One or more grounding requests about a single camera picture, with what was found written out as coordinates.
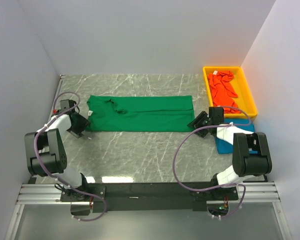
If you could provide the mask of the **green t-shirt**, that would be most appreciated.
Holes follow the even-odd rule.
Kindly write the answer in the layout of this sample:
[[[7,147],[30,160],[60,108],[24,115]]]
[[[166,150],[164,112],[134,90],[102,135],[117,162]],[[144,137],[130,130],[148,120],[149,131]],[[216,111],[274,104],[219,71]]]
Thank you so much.
[[[87,105],[89,132],[190,132],[195,118],[190,95],[91,95]]]

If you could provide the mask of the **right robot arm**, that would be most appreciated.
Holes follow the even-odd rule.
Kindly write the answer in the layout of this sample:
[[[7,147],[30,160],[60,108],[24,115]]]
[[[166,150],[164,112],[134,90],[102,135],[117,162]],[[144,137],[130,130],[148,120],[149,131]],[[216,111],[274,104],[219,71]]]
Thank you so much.
[[[210,107],[208,112],[202,111],[188,127],[202,138],[212,135],[216,140],[224,141],[232,146],[232,164],[226,170],[215,174],[210,186],[204,191],[213,199],[238,199],[236,187],[243,181],[263,176],[271,172],[272,160],[268,140],[264,133],[243,129],[251,125],[250,119],[245,123],[226,122],[224,108]]]

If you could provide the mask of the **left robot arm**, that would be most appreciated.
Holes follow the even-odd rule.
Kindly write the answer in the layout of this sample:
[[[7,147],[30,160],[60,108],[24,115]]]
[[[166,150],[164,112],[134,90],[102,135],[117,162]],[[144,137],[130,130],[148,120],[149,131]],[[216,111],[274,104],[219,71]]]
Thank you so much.
[[[88,192],[86,177],[68,165],[66,150],[62,140],[66,132],[76,138],[83,137],[86,127],[90,126],[90,122],[80,115],[80,109],[76,105],[78,104],[74,100],[66,99],[60,101],[60,109],[53,113],[53,117],[64,113],[68,109],[72,109],[63,114],[38,136],[37,151],[42,163],[53,176],[59,179],[61,177],[70,186],[79,191]],[[42,169],[34,150],[35,137],[39,131],[30,132],[24,136],[27,169],[32,176],[47,177],[48,174]],[[88,195],[81,194],[62,183],[55,183],[54,187],[66,196],[78,201],[84,201],[89,198]]]

